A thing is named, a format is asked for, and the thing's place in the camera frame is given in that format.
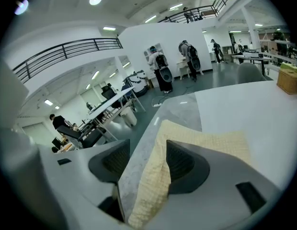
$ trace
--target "white wall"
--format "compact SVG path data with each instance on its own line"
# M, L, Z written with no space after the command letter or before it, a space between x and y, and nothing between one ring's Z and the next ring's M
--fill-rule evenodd
M187 40L197 49L202 70L212 69L201 23L143 24L126 28L119 35L119 39L135 71L150 71L143 52L150 46L160 43L172 75L179 76L176 63L182 58L178 46L183 40Z
M239 39L242 40L242 46L249 46L251 43L251 35L249 33L234 33L235 41L238 42Z
M98 106L98 104L101 103L100 99L97 97L93 89L88 89L86 92L81 94L81 97L85 102L89 102L95 106Z
M226 27L220 28L207 28L207 31L204 34L206 44L209 52L214 52L212 50L213 43L211 43L211 39L214 39L218 44L220 44L221 48L224 46L231 46L231 41L228 33L228 29Z
M56 116L61 115L72 124L76 123L79 126L82 124L82 120L86 119L88 111L84 99L80 95L77 95L62 105L54 114Z

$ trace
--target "black backpack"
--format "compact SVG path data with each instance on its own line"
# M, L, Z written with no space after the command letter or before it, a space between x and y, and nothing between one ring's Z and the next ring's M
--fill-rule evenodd
M164 55L158 55L155 60L159 69L168 66L167 59Z
M187 44L185 44L188 47L188 56L189 58L195 58L197 57L197 50L195 47L193 47L192 45L188 46Z

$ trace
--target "marble countertop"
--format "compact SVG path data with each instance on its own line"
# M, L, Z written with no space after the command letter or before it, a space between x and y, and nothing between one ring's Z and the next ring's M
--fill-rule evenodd
M140 178L153 150L160 124L166 119L202 131L195 94L177 96L164 101L139 141L119 180L120 197L126 219L129 218L134 207Z

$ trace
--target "chair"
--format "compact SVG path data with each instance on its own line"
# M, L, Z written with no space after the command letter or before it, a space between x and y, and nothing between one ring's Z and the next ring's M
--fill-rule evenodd
M116 93L109 87L109 86L104 86L102 87L102 96L105 97L107 100L110 100L111 98L115 97ZM122 99L122 104L125 105L127 100L125 98ZM114 109L119 109L121 108L121 103L119 101L115 101L112 105L112 108Z
M92 147L103 135L102 133L106 133L106 130L103 128L96 128L94 131L92 131L85 139L83 139L84 134L71 130L68 127L65 127L61 125L60 127L57 128L57 131L69 136L71 138L76 139L82 144L83 148L90 148Z

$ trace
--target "trash bin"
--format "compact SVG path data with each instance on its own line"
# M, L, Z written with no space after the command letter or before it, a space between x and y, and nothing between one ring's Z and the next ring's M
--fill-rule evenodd
M128 106L121 112L121 117L124 119L125 123L129 127L135 126L137 124L137 118L131 110L130 106Z

